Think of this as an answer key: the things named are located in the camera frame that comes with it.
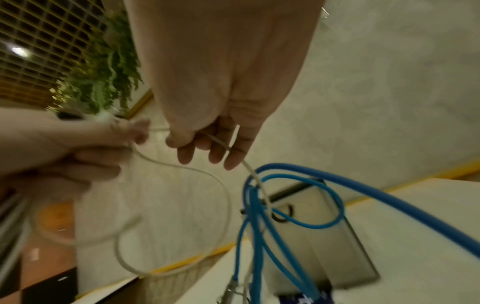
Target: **floor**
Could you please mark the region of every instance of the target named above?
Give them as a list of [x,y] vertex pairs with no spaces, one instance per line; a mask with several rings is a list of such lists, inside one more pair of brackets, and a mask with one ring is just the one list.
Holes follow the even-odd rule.
[[[292,93],[267,121],[248,161],[288,162],[384,188],[464,164],[480,154],[480,2],[331,0]],[[165,125],[153,101],[139,116]],[[174,162],[165,134],[142,150]],[[241,224],[243,168],[225,172],[197,153],[192,166],[219,176],[234,198],[224,243]],[[211,178],[135,159],[120,182],[76,205],[79,238],[135,214],[145,221],[122,243],[127,259],[155,269],[204,252],[224,223]],[[276,191],[285,184],[269,184]],[[344,199],[357,194],[339,189]],[[80,291],[129,276],[111,244],[77,251]]]

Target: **green leaves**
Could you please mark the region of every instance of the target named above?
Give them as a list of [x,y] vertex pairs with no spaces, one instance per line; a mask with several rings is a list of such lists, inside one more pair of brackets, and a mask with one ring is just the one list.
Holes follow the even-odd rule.
[[128,111],[132,90],[138,89],[142,77],[140,62],[130,29],[127,12],[105,17],[109,30],[115,31],[116,41],[109,45],[104,32],[95,29],[89,37],[92,47],[83,53],[83,60],[52,89],[57,105],[70,100],[84,103],[91,114],[112,107],[119,99],[122,114]]

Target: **cable connector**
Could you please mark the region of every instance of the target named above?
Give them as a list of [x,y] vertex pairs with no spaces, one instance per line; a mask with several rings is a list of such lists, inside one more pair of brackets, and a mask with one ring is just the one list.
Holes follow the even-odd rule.
[[228,286],[226,287],[225,292],[223,293],[223,296],[218,304],[232,304],[238,287],[238,281],[232,279],[230,283],[228,283]]

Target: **light fixture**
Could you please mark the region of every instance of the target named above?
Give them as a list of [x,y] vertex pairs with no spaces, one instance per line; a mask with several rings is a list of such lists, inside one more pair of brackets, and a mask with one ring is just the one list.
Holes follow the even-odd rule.
[[22,56],[22,57],[25,57],[25,58],[30,57],[30,55],[32,54],[28,49],[20,47],[20,46],[10,46],[9,48],[15,54],[17,54],[19,56]]

